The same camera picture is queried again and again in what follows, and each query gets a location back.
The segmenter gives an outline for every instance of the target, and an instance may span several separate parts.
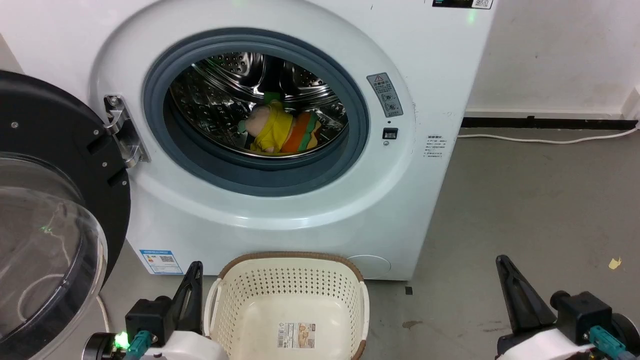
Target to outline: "door hinge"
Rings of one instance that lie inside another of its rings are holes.
[[[139,161],[151,161],[136,128],[133,126],[133,121],[122,96],[105,96],[104,107],[109,119],[109,123],[104,126],[104,129],[116,140],[127,168],[136,166]]]

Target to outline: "laundry basket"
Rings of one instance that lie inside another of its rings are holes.
[[[367,286],[339,256],[241,256],[209,290],[204,329],[230,360],[359,359],[369,329]]]

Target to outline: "screw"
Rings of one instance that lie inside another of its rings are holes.
[[[117,96],[109,96],[109,103],[113,106],[120,104],[120,99]]]

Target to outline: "stuffed toy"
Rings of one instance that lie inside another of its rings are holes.
[[[249,117],[238,123],[238,131],[255,138],[253,151],[287,153],[316,147],[321,126],[317,114],[305,112],[295,118],[284,111],[280,101],[272,100],[268,105],[254,106]]]

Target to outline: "gray rubber gasket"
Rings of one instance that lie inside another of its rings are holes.
[[[255,159],[202,143],[204,138],[180,124],[184,119],[177,119],[171,111],[166,93],[171,82],[192,63],[234,51],[277,56],[313,72],[342,101],[349,128],[325,149],[299,159]],[[297,195],[331,183],[358,159],[369,132],[364,98],[337,62],[298,39],[259,29],[213,30],[174,45],[147,74],[143,108],[160,146],[178,165],[220,188],[256,196]]]

